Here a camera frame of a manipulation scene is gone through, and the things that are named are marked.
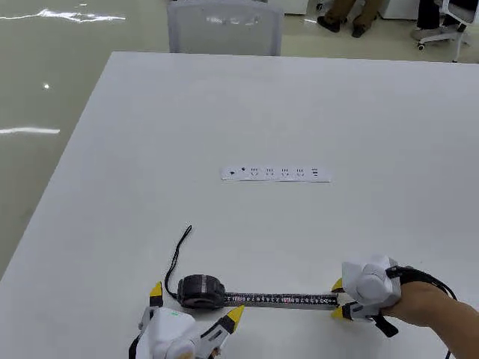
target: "brown shoe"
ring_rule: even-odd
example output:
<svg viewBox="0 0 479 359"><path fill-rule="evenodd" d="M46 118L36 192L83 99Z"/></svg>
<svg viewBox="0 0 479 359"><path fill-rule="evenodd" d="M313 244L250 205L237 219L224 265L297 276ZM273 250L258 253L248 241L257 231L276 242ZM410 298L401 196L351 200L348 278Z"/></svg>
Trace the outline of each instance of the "brown shoe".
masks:
<svg viewBox="0 0 479 359"><path fill-rule="evenodd" d="M327 28L331 32L339 32L341 27L341 21L334 21L334 22L327 22L324 16L320 16L317 18L317 23Z"/></svg>

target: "black cable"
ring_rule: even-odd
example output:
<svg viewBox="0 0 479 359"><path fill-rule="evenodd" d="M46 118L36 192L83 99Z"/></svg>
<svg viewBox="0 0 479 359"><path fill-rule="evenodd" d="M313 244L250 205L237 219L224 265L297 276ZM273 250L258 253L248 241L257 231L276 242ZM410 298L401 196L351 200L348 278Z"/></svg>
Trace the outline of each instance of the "black cable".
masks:
<svg viewBox="0 0 479 359"><path fill-rule="evenodd" d="M404 276L406 276L407 280L405 280L404 283L418 281L418 280L427 282L429 284L436 286L444 293L448 294L455 301L457 300L456 294L454 294L453 290L449 288L449 286L441 282L439 279L433 277L431 274L426 273L425 271L420 271L418 269L414 269L411 267L394 266L389 269L386 269L386 274L390 278L395 278L395 277L404 278ZM445 359L449 359L450 357L451 357L451 351L448 350L448 353L446 354Z"/></svg>
<svg viewBox="0 0 479 359"><path fill-rule="evenodd" d="M189 225L188 228L186 228L185 233L183 233L183 235L181 236L181 239L178 242L176 249L174 250L174 255L173 255L173 259L171 260L170 269L166 272L166 276L165 276L166 292L168 292L168 294L175 299L177 298L177 295L170 291L170 289L168 288L168 282L170 281L171 273L173 272L174 268L177 266L178 255L180 254L180 246L191 231L192 231L192 226Z"/></svg>

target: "shiny floor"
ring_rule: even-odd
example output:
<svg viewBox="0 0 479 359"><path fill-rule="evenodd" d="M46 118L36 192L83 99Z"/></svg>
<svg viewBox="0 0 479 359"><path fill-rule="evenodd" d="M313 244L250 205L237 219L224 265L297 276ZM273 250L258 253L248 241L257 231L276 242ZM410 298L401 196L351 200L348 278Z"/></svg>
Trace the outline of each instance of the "shiny floor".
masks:
<svg viewBox="0 0 479 359"><path fill-rule="evenodd" d="M114 50L168 51L167 0L0 2L0 277ZM378 20L357 40L288 16L282 55L449 61L448 43L423 52L413 22ZM478 62L464 48L462 62Z"/></svg>

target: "power strip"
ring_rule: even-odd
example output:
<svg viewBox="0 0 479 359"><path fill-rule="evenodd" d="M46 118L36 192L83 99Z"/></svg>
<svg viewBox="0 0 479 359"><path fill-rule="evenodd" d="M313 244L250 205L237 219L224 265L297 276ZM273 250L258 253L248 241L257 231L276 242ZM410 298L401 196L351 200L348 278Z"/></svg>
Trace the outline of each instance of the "power strip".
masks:
<svg viewBox="0 0 479 359"><path fill-rule="evenodd" d="M331 182L332 175L317 166L227 166L224 181Z"/></svg>

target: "gray chair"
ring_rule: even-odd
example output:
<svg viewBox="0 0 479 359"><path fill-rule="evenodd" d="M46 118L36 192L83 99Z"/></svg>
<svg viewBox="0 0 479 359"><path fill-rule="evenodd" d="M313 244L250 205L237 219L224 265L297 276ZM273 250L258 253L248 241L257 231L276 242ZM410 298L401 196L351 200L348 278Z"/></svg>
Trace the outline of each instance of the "gray chair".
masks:
<svg viewBox="0 0 479 359"><path fill-rule="evenodd" d="M281 53L281 9L252 0L179 0L168 5L170 52Z"/></svg>
<svg viewBox="0 0 479 359"><path fill-rule="evenodd" d="M418 49L423 50L426 43L433 41L454 40L456 41L456 51L452 62L457 62L461 45L463 43L470 44L471 42L469 35L466 33L466 26L479 23L479 7L477 7L476 10L467 10L455 4L451 4L449 0L444 0L442 2L441 12L452 16L459 21L459 27L453 30L449 28L442 28L441 34L420 39L418 42Z"/></svg>

